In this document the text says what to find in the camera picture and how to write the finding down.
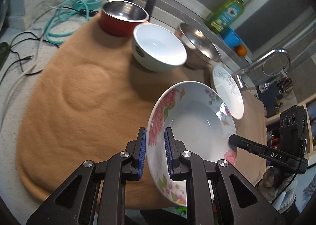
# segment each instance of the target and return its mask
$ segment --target white bowl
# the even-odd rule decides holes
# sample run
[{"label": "white bowl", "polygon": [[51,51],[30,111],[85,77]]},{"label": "white bowl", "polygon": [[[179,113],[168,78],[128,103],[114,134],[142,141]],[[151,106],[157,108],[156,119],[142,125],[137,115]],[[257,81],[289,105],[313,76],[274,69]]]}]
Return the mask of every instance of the white bowl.
[{"label": "white bowl", "polygon": [[157,189],[175,204],[186,206],[185,181],[172,181],[168,174],[164,131],[204,160],[220,159],[235,164],[236,152],[228,138],[236,134],[234,121],[221,98],[200,82],[180,82],[170,87],[151,112],[146,134],[146,159]]},{"label": "white bowl", "polygon": [[216,66],[212,75],[217,94],[224,101],[232,116],[241,119],[244,115],[244,101],[236,82],[221,66]]},{"label": "white bowl", "polygon": [[133,34],[133,55],[143,67],[158,73],[183,65],[187,59],[181,41],[167,29],[155,24],[140,24]]}]

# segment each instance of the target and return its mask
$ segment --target white bowl with leaf pattern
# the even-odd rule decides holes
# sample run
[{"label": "white bowl with leaf pattern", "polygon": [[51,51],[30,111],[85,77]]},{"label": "white bowl with leaf pattern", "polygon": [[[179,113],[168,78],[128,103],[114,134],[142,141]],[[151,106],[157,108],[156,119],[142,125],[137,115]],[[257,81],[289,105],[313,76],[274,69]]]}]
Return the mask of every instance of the white bowl with leaf pattern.
[{"label": "white bowl with leaf pattern", "polygon": [[146,159],[160,193],[177,205],[186,206],[185,181],[172,181],[168,174],[164,131],[171,127],[175,139],[204,160],[220,159],[235,164],[236,150],[228,138],[235,124],[222,99],[200,82],[180,82],[159,98],[151,112],[146,134]]},{"label": "white bowl with leaf pattern", "polygon": [[225,102],[231,115],[238,120],[241,119],[244,115],[244,101],[232,76],[219,65],[213,69],[212,76],[212,87]]}]

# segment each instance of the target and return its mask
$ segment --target red bowl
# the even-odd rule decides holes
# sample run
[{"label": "red bowl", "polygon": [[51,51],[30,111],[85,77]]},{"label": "red bowl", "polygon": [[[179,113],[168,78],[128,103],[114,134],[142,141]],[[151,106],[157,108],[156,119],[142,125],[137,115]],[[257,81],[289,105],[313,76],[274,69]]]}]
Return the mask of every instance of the red bowl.
[{"label": "red bowl", "polygon": [[148,19],[147,11],[135,3],[124,0],[110,0],[102,6],[99,23],[108,34],[128,36],[133,34],[137,25]]}]

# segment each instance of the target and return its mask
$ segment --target bottle label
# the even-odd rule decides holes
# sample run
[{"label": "bottle label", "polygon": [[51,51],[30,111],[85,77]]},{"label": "bottle label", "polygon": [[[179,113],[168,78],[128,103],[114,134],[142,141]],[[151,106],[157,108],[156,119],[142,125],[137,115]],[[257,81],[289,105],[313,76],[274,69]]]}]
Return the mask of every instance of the bottle label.
[{"label": "bottle label", "polygon": [[240,8],[236,4],[230,5],[223,13],[211,22],[219,32],[224,30],[226,26],[232,23],[235,18],[241,13]]}]

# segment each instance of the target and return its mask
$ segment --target circular imprint in cloth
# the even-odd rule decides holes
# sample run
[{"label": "circular imprint in cloth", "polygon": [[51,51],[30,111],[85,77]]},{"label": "circular imprint in cloth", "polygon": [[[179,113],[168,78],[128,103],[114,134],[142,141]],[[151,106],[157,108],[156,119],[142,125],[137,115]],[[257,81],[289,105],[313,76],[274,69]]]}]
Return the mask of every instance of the circular imprint in cloth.
[{"label": "circular imprint in cloth", "polygon": [[77,65],[64,77],[62,94],[75,110],[91,110],[100,106],[112,82],[107,71],[94,64]]}]

